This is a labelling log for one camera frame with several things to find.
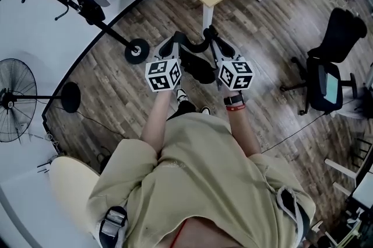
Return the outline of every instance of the office chair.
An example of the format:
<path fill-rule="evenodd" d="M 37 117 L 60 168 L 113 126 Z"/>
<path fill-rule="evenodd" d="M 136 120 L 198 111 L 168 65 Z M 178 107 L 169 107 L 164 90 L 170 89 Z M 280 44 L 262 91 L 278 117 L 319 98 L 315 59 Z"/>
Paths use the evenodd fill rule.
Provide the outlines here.
<path fill-rule="evenodd" d="M 341 80 L 338 67 L 332 62 L 344 61 L 355 43 L 366 35 L 367 27 L 360 18 L 353 16 L 349 11 L 335 8 L 330 15 L 328 28 L 321 45 L 308 52 L 307 70 L 301 65 L 298 58 L 291 59 L 291 62 L 298 66 L 300 77 L 304 82 L 292 87 L 282 85 L 280 90 L 286 92 L 307 87 L 305 110 L 300 110 L 299 115 L 307 114 L 309 105 L 327 114 L 341 109 L 343 104 L 342 86 L 352 87 L 354 99 L 357 97 L 355 76 L 350 74 L 351 80 Z M 337 79 L 336 103 L 325 99 L 327 74 Z"/>

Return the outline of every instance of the wristwatch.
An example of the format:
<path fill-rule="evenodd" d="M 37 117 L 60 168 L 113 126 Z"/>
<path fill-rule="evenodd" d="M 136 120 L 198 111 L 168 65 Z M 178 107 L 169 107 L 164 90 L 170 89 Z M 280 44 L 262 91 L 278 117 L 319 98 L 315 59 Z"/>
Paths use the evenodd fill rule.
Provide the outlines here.
<path fill-rule="evenodd" d="M 242 93 L 240 92 L 239 95 L 236 95 L 236 96 L 229 96 L 229 97 L 225 97 L 224 98 L 224 104 L 226 106 L 229 106 L 229 105 L 233 105 L 233 104 L 236 104 L 238 102 L 242 102 L 244 103 L 244 96 L 242 95 Z"/>

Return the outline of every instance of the white wall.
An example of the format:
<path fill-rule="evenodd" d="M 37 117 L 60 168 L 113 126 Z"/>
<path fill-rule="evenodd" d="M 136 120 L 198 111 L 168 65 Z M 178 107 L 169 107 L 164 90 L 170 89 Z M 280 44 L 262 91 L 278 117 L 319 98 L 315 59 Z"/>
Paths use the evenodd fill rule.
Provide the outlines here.
<path fill-rule="evenodd" d="M 24 61 L 35 76 L 38 94 L 51 95 L 99 29 L 89 26 L 73 10 L 54 21 L 54 17 L 65 11 L 55 0 L 27 0 L 24 4 L 20 1 L 0 2 L 0 60 L 18 58 Z M 104 8 L 106 23 L 134 0 L 108 1 L 111 6 Z M 38 103 L 31 123 L 34 134 L 44 133 L 43 108 L 44 105 Z M 86 247 L 87 237 L 63 217 L 50 195 L 48 180 L 35 175 L 36 166 L 55 154 L 52 145 L 37 138 L 30 142 L 27 135 L 21 140 L 22 144 L 18 141 L 0 144 L 0 190 L 4 194 L 2 199 L 0 196 L 0 237 L 9 247 L 27 247 L 24 239 L 19 238 L 20 233 L 23 237 L 31 236 L 41 247 L 57 247 L 50 245 L 51 239 L 58 238 L 62 229 L 66 231 L 61 239 L 64 247 Z M 38 219 L 36 210 L 48 216 Z M 8 226 L 12 221 L 9 216 L 19 218 L 12 227 Z M 10 228 L 20 230 L 9 233 Z"/>

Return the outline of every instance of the bracelet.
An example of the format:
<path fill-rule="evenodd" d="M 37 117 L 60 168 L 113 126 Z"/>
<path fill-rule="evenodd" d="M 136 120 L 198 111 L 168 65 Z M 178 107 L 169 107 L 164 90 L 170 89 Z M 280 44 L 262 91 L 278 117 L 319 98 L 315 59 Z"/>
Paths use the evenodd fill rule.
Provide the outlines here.
<path fill-rule="evenodd" d="M 245 107 L 246 107 L 245 104 L 242 104 L 242 105 L 239 105 L 239 106 L 234 106 L 234 107 L 227 106 L 227 110 L 228 111 L 239 111 L 241 109 L 244 109 Z"/>

